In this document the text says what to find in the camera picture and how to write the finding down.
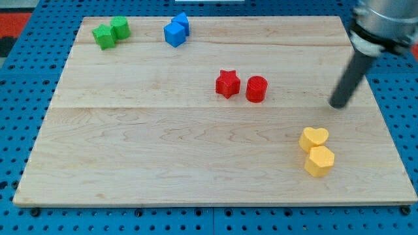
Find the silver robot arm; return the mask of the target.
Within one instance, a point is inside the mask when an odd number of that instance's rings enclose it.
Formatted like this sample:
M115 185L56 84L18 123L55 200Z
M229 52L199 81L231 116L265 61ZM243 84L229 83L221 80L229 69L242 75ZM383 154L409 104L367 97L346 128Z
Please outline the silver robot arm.
M350 40L364 55L401 55L417 43L417 0L359 0L352 14Z

